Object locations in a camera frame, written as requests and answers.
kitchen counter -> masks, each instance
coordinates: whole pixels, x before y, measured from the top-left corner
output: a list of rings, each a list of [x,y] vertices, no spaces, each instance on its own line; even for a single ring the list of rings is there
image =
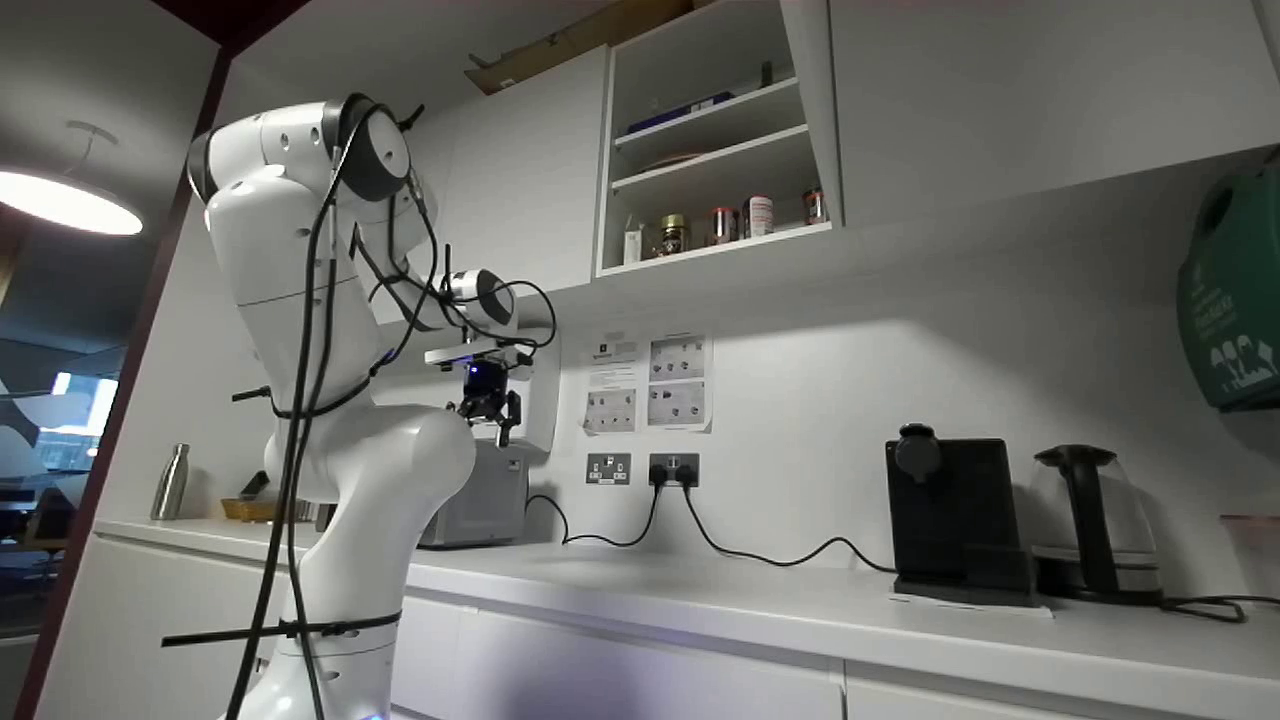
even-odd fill
[[[267,529],[99,523],[99,538],[257,561]],[[1272,609],[1254,609],[1249,624],[1107,603],[972,609],[904,600],[892,578],[873,571],[775,571],[711,558],[565,543],[418,554],[410,592],[562,624],[833,657],[1153,714],[1272,716],[1280,707],[1280,611]]]

ceiling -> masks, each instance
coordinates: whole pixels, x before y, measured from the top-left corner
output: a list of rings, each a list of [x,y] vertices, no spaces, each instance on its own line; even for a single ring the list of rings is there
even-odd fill
[[[0,0],[0,169],[72,171],[146,215],[99,241],[0,209],[4,349],[123,351],[164,234],[218,40],[252,40],[227,13],[287,17],[234,63],[220,122],[365,93],[394,113],[480,96],[467,57],[500,57],[610,0]]]

kettle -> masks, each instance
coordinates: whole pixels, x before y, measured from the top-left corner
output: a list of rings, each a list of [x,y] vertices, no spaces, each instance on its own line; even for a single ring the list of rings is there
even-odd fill
[[[1038,589],[1045,597],[1086,597],[1107,603],[1160,600],[1155,541],[1140,497],[1106,471],[1118,454],[1093,443],[1061,443],[1038,454],[1061,471],[1066,503],[1074,511],[1077,543],[1032,543]]]

